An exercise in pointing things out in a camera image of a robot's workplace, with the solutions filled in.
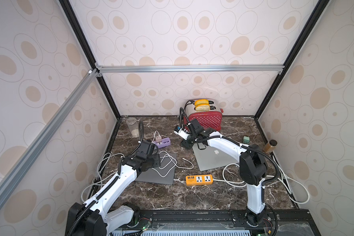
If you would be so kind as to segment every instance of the wallpaper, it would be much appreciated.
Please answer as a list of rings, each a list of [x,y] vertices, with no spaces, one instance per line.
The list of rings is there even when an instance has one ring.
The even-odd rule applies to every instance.
[[[0,1],[0,182],[87,67],[53,0]]]
[[[152,66],[283,64],[317,1],[70,2],[98,64]],[[254,115],[276,75],[264,73],[121,73],[105,78],[121,114],[177,115],[189,98],[212,98],[220,100],[224,114]],[[243,76],[248,82],[242,82]]]
[[[332,1],[260,118],[322,236],[354,236],[354,0]],[[293,183],[298,201],[307,195]]]
[[[71,0],[107,66],[283,64],[316,2]]]
[[[64,235],[68,210],[81,203],[114,125],[94,81],[1,209],[0,235]]]
[[[224,115],[254,115],[276,71],[104,73],[121,114],[178,115],[188,99],[215,99]]]

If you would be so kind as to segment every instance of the green box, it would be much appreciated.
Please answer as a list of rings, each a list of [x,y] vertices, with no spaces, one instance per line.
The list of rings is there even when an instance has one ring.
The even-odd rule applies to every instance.
[[[250,144],[250,138],[244,136],[244,137],[243,137],[243,144]]]

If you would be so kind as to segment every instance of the power socket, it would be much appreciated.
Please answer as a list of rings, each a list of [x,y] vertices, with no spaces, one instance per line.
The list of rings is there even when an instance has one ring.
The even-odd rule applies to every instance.
[[[206,185],[212,184],[214,182],[212,175],[210,174],[202,174],[202,175],[189,175],[186,176],[186,185]]]

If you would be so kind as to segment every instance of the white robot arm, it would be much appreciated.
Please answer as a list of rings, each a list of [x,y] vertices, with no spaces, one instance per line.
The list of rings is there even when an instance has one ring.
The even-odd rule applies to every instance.
[[[199,137],[196,137],[194,139],[193,134],[188,134],[187,131],[185,130],[178,130],[178,132],[175,130],[175,134],[179,135],[180,137],[183,137],[185,142],[183,141],[181,145],[187,149],[190,149],[192,147],[191,144],[198,143],[200,142]],[[222,150],[223,152],[229,154],[232,156],[237,162],[241,162],[241,156],[243,153],[251,152],[248,149],[245,149],[245,147],[249,147],[247,144],[242,144],[242,143],[234,143],[229,141],[228,139],[225,139],[222,134],[218,131],[213,131],[211,129],[206,129],[201,132],[201,134],[209,133],[207,138],[212,138],[208,139],[206,145],[217,148]],[[263,160],[263,163],[260,163],[258,167],[261,168],[261,172],[258,173],[259,175],[259,180],[257,181],[248,181],[246,177],[243,177],[244,175],[250,175],[252,173],[249,172],[240,172],[240,176],[243,177],[245,183],[246,183],[246,190],[248,194],[248,203],[247,203],[247,210],[250,211],[250,215],[253,215],[253,219],[248,220],[248,224],[252,226],[256,226],[259,224],[260,221],[262,221],[262,218],[265,214],[265,202],[263,199],[264,195],[264,186],[262,186],[262,182],[265,180],[266,176],[266,165],[265,165],[265,159],[261,158]]]
[[[257,226],[266,214],[264,202],[264,185],[274,181],[279,176],[276,168],[275,177],[265,180],[267,165],[265,158],[276,167],[277,164],[269,158],[257,145],[247,145],[236,142],[221,135],[211,128],[205,129],[194,119],[187,125],[191,133],[179,126],[174,129],[175,134],[183,138],[181,146],[191,149],[195,143],[204,143],[228,153],[240,163],[240,177],[245,181],[248,191],[246,208],[247,223]],[[136,224],[139,217],[139,208],[125,203],[117,210],[108,213],[115,200],[123,190],[133,182],[137,176],[155,163],[160,163],[159,154],[154,153],[155,144],[142,141],[134,155],[121,159],[118,172],[94,196],[86,200],[83,205],[75,203],[68,211],[66,236],[93,236],[106,235],[123,224]]]
[[[124,189],[141,172],[158,167],[155,164],[160,163],[160,157],[157,151],[154,153],[155,147],[155,144],[142,141],[134,155],[121,159],[118,172],[95,195],[83,205],[78,203],[72,205],[68,211],[65,235],[108,236],[123,224],[136,225],[139,218],[137,206],[125,203],[110,213],[108,211]]]
[[[183,116],[188,121],[188,124],[182,123]],[[256,144],[249,146],[236,142],[212,128],[204,129],[197,119],[189,121],[182,107],[180,108],[179,120],[180,125],[174,128],[174,133],[183,138],[180,144],[182,147],[191,149],[193,144],[203,143],[222,150],[240,163],[240,177],[245,181],[248,193],[247,223],[251,226],[256,226],[262,222],[266,213],[264,201],[265,183],[272,182],[279,177],[279,169],[274,160],[262,152]],[[265,180],[267,170],[265,158],[274,165],[276,170],[275,176],[267,180]]]

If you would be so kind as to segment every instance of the marble countertop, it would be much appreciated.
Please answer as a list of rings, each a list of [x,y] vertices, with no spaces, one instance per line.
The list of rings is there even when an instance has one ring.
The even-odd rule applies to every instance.
[[[177,163],[183,167],[190,167],[186,158],[194,164],[191,170],[175,169],[173,185],[132,182],[119,196],[112,210],[124,202],[131,202],[143,210],[225,210],[245,209],[247,203],[246,188],[235,188],[225,182],[213,182],[211,185],[186,186],[185,177],[194,174],[212,174],[216,179],[222,179],[223,167],[209,171],[200,171],[195,160],[193,150],[185,150],[179,146],[181,138],[173,133],[173,128],[178,124],[177,117],[137,117],[144,122],[144,137],[152,139],[155,130],[163,137],[169,137],[171,145],[163,148],[170,153],[177,153]],[[231,136],[236,141],[242,141],[243,136],[250,137],[251,144],[258,144],[261,148],[265,145],[255,121],[250,117],[223,117],[223,135]],[[118,134],[115,138],[112,152],[131,153],[138,144],[138,138],[132,138],[125,119],[122,120]],[[119,158],[111,158],[106,165],[104,177],[117,171]],[[268,174],[274,173],[274,168],[268,162]],[[225,177],[228,181],[240,182],[239,169],[236,166],[227,168]],[[294,209],[284,186],[278,182],[270,185],[265,190],[265,202],[274,209]]]

